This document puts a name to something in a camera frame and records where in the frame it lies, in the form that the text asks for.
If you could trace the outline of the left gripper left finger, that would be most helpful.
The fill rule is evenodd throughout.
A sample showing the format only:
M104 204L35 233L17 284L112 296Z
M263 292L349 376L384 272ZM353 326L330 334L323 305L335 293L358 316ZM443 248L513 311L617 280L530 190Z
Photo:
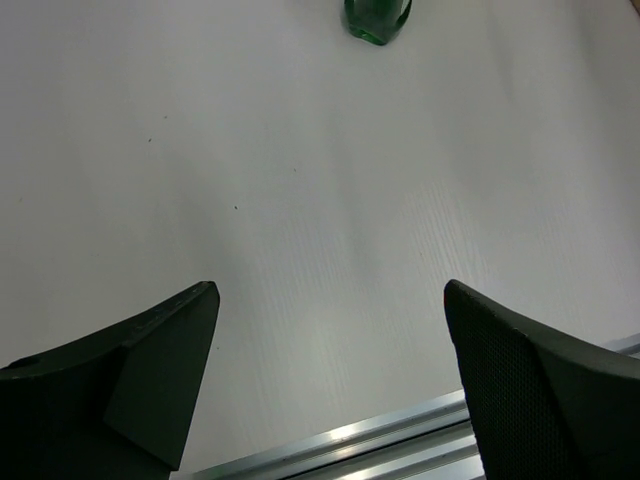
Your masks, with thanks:
M180 467L220 306L202 281L1 370L4 479L167 479Z

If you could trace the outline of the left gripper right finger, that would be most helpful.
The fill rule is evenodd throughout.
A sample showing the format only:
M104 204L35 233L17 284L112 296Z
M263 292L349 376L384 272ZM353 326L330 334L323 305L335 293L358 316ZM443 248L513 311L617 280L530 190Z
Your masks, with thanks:
M444 310L489 479L636 479L639 361L458 280Z

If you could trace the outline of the green dish soap bottle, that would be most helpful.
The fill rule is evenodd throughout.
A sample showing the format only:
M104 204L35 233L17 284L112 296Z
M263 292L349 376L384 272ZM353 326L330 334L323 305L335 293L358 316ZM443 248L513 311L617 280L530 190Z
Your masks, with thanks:
M343 22L355 38L385 46L403 29L412 6L412 0L345 0Z

